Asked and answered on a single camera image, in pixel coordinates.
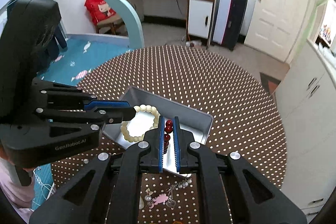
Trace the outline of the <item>person's hand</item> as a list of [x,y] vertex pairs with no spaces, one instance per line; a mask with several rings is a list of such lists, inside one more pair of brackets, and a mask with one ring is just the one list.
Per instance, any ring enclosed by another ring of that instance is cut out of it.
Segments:
[[[4,150],[3,146],[0,145],[0,157],[6,161],[8,161],[10,164],[15,165],[13,163],[13,161],[9,158],[9,156],[7,155],[6,151]],[[23,170],[29,172],[29,171],[33,171],[35,169],[35,167],[33,168],[23,168]]]

